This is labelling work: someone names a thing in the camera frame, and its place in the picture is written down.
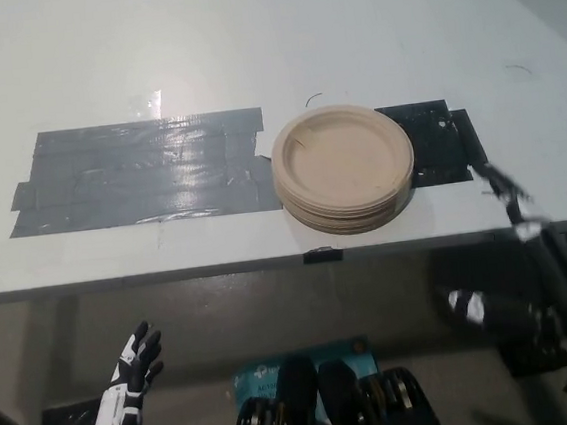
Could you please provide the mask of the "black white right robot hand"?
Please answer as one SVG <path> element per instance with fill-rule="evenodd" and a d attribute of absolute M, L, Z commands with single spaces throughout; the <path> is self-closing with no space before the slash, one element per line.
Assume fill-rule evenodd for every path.
<path fill-rule="evenodd" d="M 502 341 L 530 340 L 542 328 L 541 310 L 519 299 L 445 286 L 435 288 L 434 299 L 449 324 Z"/>

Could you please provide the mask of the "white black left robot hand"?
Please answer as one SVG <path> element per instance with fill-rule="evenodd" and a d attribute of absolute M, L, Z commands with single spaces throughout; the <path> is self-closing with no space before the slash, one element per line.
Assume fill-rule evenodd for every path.
<path fill-rule="evenodd" d="M 161 333 L 143 321 L 130 335 L 101 396 L 95 425 L 142 425 L 145 395 L 163 370 Z"/>

